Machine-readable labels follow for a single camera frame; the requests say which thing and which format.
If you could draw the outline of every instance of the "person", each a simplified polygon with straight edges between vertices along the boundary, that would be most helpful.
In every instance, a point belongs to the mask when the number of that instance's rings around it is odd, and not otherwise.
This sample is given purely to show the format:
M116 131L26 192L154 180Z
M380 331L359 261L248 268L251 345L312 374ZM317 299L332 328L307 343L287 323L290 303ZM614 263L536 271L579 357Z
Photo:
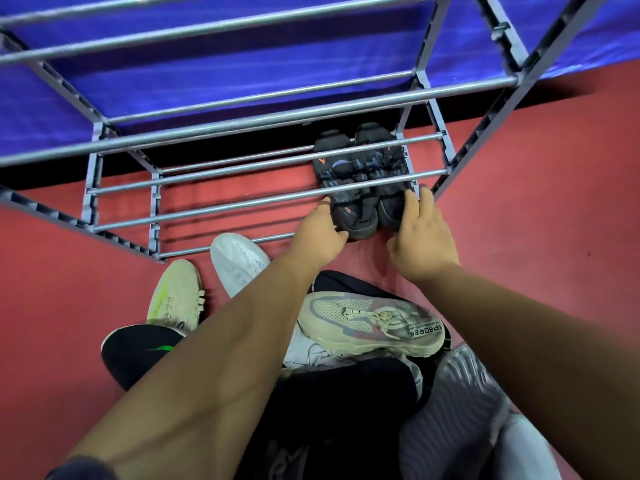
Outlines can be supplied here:
M121 480L233 478L307 289L346 241L324 199L289 248L146 373L68 458L98 460ZM461 267L425 187L420 201L406 192L399 233L387 248L398 272L582 478L637 478L635 345Z

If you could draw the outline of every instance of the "sneaker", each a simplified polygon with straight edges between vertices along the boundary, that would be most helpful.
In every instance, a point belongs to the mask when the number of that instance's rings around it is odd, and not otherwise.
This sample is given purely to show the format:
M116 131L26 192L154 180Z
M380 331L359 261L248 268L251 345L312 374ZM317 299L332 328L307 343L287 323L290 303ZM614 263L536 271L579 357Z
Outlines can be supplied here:
M320 135L314 145L314 152L324 152L352 146L351 140L336 130L326 131ZM321 187L353 184L367 179L358 171L354 155L338 155L313 160L313 167ZM338 192L329 195L331 198L331 215L338 230L349 233L352 241L366 239L375 233L378 227L376 203L372 190L361 189Z
M185 336L184 330L177 328L129 325L107 335L100 355L111 377L128 391Z
M443 323L420 306L355 293L309 293L298 316L304 333L329 352L359 355L389 349L428 357L442 347Z
M379 124L364 123L356 131L355 144L380 143L393 139L396 137ZM369 180L409 175L402 146L366 150L358 153L357 161L357 165L363 168ZM409 182L373 187L378 197L376 210L380 224L392 232L400 230L400 222L404 212L404 191L410 188Z
M271 262L255 242L231 232L213 240L211 261L229 298L240 293Z
M471 447L477 451L480 445L487 445L484 452L491 452L508 413L509 398L476 354L462 344L438 365L425 406L400 428L402 478L464 477L449 475L459 469L460 457ZM485 459L480 459L480 466Z
M164 271L149 304L147 323L193 331L204 308L204 290L196 266L173 261Z

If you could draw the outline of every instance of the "beige sneaker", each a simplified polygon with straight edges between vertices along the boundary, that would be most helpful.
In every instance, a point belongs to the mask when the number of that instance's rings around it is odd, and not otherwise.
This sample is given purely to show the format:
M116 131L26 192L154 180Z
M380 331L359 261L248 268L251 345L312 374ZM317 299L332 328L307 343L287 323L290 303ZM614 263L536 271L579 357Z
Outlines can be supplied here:
M309 293L298 323L309 338L338 354L389 349L428 357L440 350L445 339L444 325L425 308L354 293Z
M178 259L164 271L156 286L147 323L193 331L203 307L204 291L196 266L186 259Z

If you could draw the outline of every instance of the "person's right hand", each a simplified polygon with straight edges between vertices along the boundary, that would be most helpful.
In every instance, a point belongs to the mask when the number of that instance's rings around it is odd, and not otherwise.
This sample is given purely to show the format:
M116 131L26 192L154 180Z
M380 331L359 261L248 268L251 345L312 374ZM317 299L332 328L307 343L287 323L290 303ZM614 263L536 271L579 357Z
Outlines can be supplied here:
M411 190L404 192L400 232L387 242L396 269L414 284L428 282L446 266L459 265L451 231L434 207L433 193L420 186L420 202Z

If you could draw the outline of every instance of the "person's right arm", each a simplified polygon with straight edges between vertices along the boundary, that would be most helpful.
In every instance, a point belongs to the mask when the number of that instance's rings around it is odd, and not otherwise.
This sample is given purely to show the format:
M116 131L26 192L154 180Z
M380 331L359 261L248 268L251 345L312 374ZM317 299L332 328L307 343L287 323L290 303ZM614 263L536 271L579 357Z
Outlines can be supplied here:
M609 330L467 272L426 187L387 243L398 271L460 333L511 400L588 479L640 472L640 350Z

